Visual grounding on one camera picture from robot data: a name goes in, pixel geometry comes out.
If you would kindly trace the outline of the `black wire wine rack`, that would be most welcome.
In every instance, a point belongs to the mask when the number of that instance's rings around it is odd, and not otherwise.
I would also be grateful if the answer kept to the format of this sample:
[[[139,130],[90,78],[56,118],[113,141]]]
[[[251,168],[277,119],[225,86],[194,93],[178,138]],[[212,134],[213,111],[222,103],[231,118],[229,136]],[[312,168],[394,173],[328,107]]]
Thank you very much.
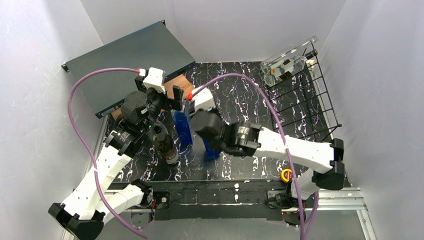
[[[325,81],[321,73],[314,72],[320,69],[317,55],[316,50],[311,50],[296,57],[291,72],[278,76],[267,87],[268,99],[278,118],[271,120],[271,128],[277,131],[281,125],[284,133],[291,137],[329,143],[332,133],[342,125],[327,119],[328,114],[335,111],[323,103],[329,99],[327,90],[319,90],[317,86]]]

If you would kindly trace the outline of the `clear round glass bottle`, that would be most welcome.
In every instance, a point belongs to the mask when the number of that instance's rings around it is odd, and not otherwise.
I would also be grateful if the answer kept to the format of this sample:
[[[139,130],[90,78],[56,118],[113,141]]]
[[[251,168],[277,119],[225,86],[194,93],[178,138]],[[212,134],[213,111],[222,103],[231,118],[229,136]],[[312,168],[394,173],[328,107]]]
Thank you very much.
[[[317,40],[314,35],[299,46],[267,58],[260,63],[262,72],[266,77],[281,79],[291,77],[300,72],[306,61],[318,55],[315,49],[307,52],[308,47],[312,46]]]

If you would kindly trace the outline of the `clear square labelled bottle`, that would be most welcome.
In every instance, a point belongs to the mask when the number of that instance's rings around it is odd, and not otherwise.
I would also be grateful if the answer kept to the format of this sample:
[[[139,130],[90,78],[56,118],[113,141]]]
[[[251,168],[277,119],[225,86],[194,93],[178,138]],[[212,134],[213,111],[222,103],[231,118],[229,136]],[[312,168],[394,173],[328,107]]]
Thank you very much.
[[[308,60],[318,55],[317,50],[311,50],[301,55],[297,49],[292,49],[278,57],[270,57],[260,63],[264,74],[264,82],[268,87],[291,78],[294,74],[302,71]]]

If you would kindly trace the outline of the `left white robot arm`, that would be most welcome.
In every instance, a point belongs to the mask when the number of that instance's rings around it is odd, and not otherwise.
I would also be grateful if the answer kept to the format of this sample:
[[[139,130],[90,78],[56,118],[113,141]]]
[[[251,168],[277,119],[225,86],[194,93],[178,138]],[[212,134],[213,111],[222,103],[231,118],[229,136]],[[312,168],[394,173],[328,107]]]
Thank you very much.
[[[94,240],[111,219],[125,210],[154,206],[153,189],[136,179],[123,190],[105,196],[117,174],[131,161],[148,139],[165,153],[166,163],[173,165],[178,152],[167,128],[158,120],[166,109],[182,108],[182,98],[171,99],[164,86],[165,74],[156,68],[139,73],[135,79],[138,89],[129,93],[120,107],[116,126],[105,139],[93,165],[76,189],[62,202],[53,203],[48,213],[78,240]]]

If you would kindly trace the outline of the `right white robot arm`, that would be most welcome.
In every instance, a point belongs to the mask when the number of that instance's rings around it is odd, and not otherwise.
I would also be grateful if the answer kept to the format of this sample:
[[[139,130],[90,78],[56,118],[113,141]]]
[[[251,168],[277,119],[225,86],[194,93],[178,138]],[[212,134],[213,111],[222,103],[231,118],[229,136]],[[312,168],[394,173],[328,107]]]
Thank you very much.
[[[306,200],[318,190],[338,191],[344,187],[344,141],[313,142],[272,131],[259,124],[227,124],[219,114],[199,111],[190,120],[190,128],[205,140],[214,152],[235,157],[287,157],[294,164],[306,166],[297,181],[292,180],[290,196]]]

